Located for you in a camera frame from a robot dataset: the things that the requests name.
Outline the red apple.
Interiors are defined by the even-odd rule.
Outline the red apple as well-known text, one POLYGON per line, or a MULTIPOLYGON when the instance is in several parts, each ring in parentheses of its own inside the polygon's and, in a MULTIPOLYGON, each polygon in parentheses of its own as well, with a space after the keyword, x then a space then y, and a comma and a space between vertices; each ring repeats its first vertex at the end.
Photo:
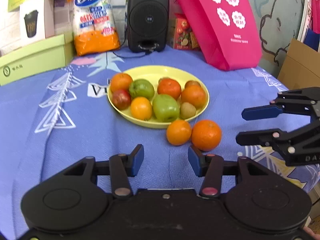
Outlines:
POLYGON ((125 110, 131 105, 131 96, 127 90, 116 90, 112 94, 112 103, 117 109, 125 110))

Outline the green shoe box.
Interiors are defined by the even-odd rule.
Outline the green shoe box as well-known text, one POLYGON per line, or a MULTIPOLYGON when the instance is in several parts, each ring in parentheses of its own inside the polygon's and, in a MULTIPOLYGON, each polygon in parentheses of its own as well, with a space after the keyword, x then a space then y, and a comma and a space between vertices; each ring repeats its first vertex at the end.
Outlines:
POLYGON ((68 65, 76 56, 73 33, 52 36, 1 56, 1 85, 68 65))

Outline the cardboard box on floor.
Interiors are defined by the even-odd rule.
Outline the cardboard box on floor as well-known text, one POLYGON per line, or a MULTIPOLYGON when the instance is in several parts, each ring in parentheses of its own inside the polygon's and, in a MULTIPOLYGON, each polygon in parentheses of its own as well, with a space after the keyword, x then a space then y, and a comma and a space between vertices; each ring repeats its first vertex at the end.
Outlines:
POLYGON ((277 79, 289 90, 319 87, 319 52, 292 39, 277 79))

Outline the centre right orange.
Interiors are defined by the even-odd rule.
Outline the centre right orange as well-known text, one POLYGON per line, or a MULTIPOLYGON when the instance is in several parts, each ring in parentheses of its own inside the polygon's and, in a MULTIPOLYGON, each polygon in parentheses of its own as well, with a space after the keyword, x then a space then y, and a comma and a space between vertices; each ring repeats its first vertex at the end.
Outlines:
POLYGON ((212 120, 201 120, 193 126, 191 142, 199 150, 211 151, 219 145, 221 139, 222 130, 212 120))

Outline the brown kiwi left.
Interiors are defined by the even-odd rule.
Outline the brown kiwi left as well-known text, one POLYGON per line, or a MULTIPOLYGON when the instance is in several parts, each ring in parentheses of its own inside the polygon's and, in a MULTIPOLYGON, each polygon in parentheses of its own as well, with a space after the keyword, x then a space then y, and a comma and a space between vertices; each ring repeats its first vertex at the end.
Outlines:
POLYGON ((188 102, 183 102, 180 106, 180 117, 181 119, 192 118, 196 114, 196 108, 194 105, 188 102))

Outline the pink tote bag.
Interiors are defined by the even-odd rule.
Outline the pink tote bag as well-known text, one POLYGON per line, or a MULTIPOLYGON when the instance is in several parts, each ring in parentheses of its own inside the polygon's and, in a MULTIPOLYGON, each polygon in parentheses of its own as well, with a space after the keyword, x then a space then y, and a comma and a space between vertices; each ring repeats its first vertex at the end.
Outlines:
POLYGON ((177 0, 206 62, 219 70, 254 68, 262 56, 248 0, 177 0))

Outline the black speaker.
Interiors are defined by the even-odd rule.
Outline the black speaker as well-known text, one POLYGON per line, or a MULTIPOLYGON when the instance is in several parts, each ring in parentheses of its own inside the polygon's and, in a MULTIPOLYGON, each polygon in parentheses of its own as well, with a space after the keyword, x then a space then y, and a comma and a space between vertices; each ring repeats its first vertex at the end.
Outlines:
POLYGON ((164 50, 169 23, 169 0, 128 0, 127 40, 134 53, 164 50))

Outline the small back orange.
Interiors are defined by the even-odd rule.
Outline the small back orange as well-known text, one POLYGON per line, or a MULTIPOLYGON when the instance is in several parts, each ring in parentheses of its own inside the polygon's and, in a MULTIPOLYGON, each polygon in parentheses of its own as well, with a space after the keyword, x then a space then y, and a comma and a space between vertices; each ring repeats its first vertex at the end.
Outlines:
POLYGON ((191 137, 191 125, 185 120, 175 120, 166 131, 167 141, 174 146, 180 146, 189 141, 191 137))

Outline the blue patterned tablecloth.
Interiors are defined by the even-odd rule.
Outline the blue patterned tablecloth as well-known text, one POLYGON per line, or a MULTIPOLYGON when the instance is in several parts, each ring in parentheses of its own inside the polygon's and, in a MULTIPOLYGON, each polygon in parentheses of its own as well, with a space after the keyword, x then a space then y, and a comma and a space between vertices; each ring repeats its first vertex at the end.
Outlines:
POLYGON ((182 69, 198 77, 210 100, 200 120, 222 129, 215 153, 226 160, 247 156, 310 191, 319 181, 319 166, 286 167, 269 147, 236 143, 242 131, 279 128, 291 131, 309 123, 307 116, 282 114, 246 121, 242 110, 268 104, 285 86, 261 68, 222 72, 198 51, 166 48, 149 55, 123 48, 75 59, 70 65, 1 87, 1 233, 17 239, 27 231, 20 210, 22 196, 85 156, 106 160, 142 144, 145 157, 133 189, 195 188, 187 159, 188 145, 168 143, 165 130, 148 129, 125 120, 110 105, 106 85, 116 72, 146 65, 182 69))

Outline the large front orange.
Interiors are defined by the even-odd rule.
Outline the large front orange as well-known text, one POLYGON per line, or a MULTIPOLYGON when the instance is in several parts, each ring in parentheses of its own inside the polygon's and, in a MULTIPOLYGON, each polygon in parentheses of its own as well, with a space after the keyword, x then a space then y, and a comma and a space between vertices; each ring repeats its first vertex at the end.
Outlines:
POLYGON ((188 102, 199 109, 206 103, 206 93, 201 86, 191 85, 181 93, 181 101, 188 102))

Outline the green apple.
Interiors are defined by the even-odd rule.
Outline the green apple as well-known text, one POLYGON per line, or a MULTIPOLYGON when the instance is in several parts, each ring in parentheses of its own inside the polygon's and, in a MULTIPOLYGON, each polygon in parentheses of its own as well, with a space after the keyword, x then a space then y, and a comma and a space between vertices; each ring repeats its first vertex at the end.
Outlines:
POLYGON ((177 101, 170 95, 158 94, 152 101, 152 109, 155 117, 160 122, 172 122, 180 114, 177 101))
POLYGON ((153 85, 146 79, 137 79, 129 86, 129 94, 131 98, 145 97, 151 100, 155 95, 153 85))

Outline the small yellow-orange citrus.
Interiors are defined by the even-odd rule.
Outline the small yellow-orange citrus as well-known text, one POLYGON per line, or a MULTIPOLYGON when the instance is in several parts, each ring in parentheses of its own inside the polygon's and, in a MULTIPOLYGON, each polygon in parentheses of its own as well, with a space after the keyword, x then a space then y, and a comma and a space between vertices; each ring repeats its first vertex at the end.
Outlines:
POLYGON ((134 98, 131 102, 130 112, 132 117, 147 121, 152 117, 151 102, 142 96, 134 98))

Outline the red fruit carton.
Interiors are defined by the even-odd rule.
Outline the red fruit carton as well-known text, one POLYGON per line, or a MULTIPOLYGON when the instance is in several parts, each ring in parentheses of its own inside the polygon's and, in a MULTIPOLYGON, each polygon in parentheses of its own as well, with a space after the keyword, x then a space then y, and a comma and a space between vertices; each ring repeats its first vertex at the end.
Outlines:
POLYGON ((169 19, 167 45, 178 50, 200 50, 196 36, 184 14, 169 19))

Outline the middle orange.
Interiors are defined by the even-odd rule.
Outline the middle orange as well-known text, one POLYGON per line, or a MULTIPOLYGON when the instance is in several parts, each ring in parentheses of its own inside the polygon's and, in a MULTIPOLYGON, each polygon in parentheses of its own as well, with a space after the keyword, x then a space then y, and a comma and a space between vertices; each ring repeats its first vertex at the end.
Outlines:
POLYGON ((181 85, 176 80, 167 77, 160 79, 157 87, 158 94, 167 94, 177 100, 181 92, 181 85))

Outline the back left orange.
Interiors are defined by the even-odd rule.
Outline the back left orange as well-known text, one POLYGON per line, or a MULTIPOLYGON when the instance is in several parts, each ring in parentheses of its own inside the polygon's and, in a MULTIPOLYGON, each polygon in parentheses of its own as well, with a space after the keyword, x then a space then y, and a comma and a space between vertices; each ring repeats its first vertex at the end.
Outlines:
POLYGON ((129 90, 129 86, 133 82, 132 77, 129 74, 126 73, 117 73, 115 74, 110 82, 110 90, 112 92, 118 91, 118 90, 129 90))

